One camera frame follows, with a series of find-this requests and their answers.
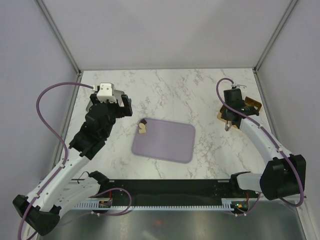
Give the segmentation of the dark diamond chocolate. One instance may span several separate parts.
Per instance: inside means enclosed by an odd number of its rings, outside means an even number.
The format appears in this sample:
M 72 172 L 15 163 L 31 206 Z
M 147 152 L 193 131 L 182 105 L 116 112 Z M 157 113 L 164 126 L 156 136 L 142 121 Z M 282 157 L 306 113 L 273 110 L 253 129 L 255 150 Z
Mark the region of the dark diamond chocolate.
M 142 119 L 141 121 L 140 121 L 142 124 L 146 124 L 147 123 L 147 121 L 145 120 L 145 119 Z

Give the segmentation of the white oval chocolate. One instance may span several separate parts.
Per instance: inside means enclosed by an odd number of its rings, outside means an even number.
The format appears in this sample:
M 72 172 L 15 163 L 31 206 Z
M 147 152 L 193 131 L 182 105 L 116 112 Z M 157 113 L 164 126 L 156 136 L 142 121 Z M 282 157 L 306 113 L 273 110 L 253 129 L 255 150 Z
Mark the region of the white oval chocolate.
M 145 128 L 146 128 L 143 123 L 139 123 L 139 127 L 140 127 L 141 129 L 145 129 Z

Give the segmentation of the white block chocolate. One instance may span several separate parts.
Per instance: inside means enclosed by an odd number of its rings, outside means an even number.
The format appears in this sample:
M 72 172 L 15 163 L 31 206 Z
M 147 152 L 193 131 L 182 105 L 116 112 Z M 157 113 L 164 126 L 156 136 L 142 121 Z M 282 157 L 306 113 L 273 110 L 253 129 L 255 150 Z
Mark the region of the white block chocolate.
M 145 128 L 141 128 L 138 130 L 139 134 L 145 134 L 146 133 L 146 129 Z

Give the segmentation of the metal tongs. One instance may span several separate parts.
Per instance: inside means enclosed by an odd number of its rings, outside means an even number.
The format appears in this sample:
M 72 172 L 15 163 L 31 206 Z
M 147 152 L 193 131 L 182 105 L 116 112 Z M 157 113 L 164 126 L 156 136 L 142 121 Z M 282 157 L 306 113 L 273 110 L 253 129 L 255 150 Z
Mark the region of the metal tongs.
M 224 130 L 225 130 L 226 132 L 228 132 L 228 131 L 231 129 L 231 127 L 232 127 L 232 123 L 229 122 L 229 121 L 226 121 L 226 122 L 225 122 L 225 126 L 224 126 Z

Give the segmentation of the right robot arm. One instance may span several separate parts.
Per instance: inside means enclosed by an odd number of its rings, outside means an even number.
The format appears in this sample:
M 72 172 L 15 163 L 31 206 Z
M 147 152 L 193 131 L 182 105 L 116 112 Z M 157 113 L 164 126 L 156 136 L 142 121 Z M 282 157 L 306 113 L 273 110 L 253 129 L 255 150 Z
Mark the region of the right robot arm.
M 221 117 L 227 130 L 236 126 L 258 150 L 266 166 L 262 173 L 237 173 L 228 185 L 233 197 L 241 197 L 247 190 L 262 193 L 268 200 L 303 195 L 306 160 L 293 155 L 263 126 L 259 111 L 245 104 L 239 88 L 224 90 Z

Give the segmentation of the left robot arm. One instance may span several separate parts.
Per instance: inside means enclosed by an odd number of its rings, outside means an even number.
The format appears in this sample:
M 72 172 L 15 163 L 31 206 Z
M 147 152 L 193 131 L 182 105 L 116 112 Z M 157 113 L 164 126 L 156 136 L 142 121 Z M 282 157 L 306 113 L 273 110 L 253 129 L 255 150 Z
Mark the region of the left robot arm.
M 40 236 L 50 233 L 61 218 L 78 203 L 90 197 L 105 197 L 110 190 L 108 178 L 94 171 L 75 187 L 65 191 L 65 187 L 85 165 L 106 144 L 117 119 L 133 114 L 131 99 L 120 95 L 122 105 L 114 95 L 90 95 L 92 106 L 85 115 L 85 121 L 69 144 L 64 144 L 64 156 L 49 174 L 27 195 L 17 195 L 13 206 Z

